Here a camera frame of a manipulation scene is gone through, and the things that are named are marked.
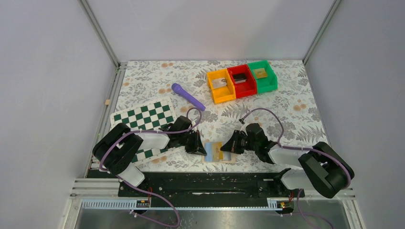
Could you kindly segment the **gold credit card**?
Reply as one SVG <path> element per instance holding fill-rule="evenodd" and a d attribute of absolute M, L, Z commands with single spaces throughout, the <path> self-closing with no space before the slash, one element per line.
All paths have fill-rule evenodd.
<path fill-rule="evenodd" d="M 221 150 L 223 146 L 222 142 L 212 142 L 211 150 L 212 150 L 212 161 L 219 162 L 219 161 L 231 161 L 232 157 L 229 152 L 224 152 Z"/>
<path fill-rule="evenodd" d="M 258 68 L 258 69 L 254 69 L 253 73 L 255 74 L 255 77 L 257 79 L 263 79 L 263 78 L 267 78 L 268 74 L 265 70 L 265 68 Z"/>

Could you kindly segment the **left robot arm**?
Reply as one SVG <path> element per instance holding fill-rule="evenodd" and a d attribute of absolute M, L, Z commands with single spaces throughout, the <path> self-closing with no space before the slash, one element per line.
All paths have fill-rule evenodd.
<path fill-rule="evenodd" d="M 126 124 L 119 123 L 93 147 L 92 154 L 99 160 L 101 170 L 137 187 L 145 179 L 132 162 L 138 151 L 169 150 L 179 146 L 184 147 L 186 153 L 206 155 L 199 130 L 185 116 L 158 130 L 132 131 Z"/>

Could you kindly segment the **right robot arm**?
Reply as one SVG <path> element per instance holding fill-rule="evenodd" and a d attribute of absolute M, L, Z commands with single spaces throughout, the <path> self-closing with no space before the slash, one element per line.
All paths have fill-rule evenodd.
<path fill-rule="evenodd" d="M 280 146 L 269 140 L 257 123 L 235 130 L 221 150 L 234 154 L 253 151 L 262 162 L 287 165 L 274 181 L 287 190 L 315 190 L 326 198 L 333 198 L 355 176 L 353 169 L 327 143 L 318 142 L 310 148 Z"/>

